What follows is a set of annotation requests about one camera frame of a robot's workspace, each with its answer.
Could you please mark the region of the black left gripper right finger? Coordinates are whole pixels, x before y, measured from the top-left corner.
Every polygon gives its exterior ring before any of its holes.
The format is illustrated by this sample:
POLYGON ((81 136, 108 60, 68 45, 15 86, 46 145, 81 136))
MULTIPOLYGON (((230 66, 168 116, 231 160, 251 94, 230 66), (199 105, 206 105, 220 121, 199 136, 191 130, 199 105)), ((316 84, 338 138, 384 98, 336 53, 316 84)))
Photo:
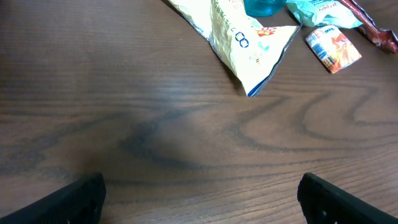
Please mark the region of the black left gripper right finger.
POLYGON ((308 224, 397 224, 396 217, 310 172, 298 185, 297 199, 308 224))

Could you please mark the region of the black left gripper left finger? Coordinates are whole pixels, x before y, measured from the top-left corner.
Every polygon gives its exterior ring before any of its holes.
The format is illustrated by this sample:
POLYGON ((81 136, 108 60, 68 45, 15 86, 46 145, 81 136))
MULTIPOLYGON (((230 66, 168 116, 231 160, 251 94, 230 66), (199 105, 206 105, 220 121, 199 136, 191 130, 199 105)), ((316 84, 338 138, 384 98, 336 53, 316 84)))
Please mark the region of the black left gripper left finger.
POLYGON ((101 173, 92 174, 1 218, 1 224, 98 224, 106 197, 101 173))

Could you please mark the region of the orange Kleenex tissue pack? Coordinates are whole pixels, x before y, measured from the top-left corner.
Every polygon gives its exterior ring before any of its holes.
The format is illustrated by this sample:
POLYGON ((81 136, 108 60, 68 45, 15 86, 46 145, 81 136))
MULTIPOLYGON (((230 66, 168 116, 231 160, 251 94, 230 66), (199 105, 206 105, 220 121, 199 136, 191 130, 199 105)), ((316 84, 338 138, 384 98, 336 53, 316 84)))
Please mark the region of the orange Kleenex tissue pack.
POLYGON ((305 40, 330 73, 339 72, 362 57, 351 41, 334 25, 315 29, 305 40))

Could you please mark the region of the yellow snack bag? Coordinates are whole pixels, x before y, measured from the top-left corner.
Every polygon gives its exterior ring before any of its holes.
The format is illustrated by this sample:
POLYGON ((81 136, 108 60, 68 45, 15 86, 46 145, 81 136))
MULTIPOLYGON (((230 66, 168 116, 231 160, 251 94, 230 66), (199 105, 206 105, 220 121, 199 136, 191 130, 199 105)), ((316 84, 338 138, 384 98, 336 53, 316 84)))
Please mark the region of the yellow snack bag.
POLYGON ((243 1, 169 0, 240 80, 248 97, 271 79, 300 26, 264 27, 243 1))

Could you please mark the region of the red snack bar wrapper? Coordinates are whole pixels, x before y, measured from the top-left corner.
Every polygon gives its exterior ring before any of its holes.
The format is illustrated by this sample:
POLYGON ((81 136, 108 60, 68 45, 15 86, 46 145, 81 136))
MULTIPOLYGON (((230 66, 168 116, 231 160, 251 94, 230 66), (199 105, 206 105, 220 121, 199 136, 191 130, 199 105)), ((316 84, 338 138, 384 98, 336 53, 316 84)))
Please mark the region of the red snack bar wrapper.
POLYGON ((355 0, 338 1, 363 23, 359 26, 359 30, 370 42, 385 52, 397 55, 397 36, 392 30, 379 28, 371 16, 355 0))

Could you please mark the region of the teal wet wipes pack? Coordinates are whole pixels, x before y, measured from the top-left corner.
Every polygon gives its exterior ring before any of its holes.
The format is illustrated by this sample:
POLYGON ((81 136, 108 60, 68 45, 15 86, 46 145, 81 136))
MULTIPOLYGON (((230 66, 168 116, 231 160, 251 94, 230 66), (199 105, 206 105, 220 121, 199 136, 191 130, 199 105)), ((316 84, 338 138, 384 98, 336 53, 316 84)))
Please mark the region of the teal wet wipes pack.
POLYGON ((286 0, 286 6, 304 26, 357 28, 363 23, 353 12, 336 0, 286 0))

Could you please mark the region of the teal mouthwash bottle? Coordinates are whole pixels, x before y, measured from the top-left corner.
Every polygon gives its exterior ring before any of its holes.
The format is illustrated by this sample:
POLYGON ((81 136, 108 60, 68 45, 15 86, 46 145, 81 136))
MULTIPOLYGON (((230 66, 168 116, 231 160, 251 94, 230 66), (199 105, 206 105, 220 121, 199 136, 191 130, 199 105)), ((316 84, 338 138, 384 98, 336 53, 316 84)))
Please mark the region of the teal mouthwash bottle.
POLYGON ((244 0, 246 14, 251 17, 267 17, 278 13, 286 0, 244 0))

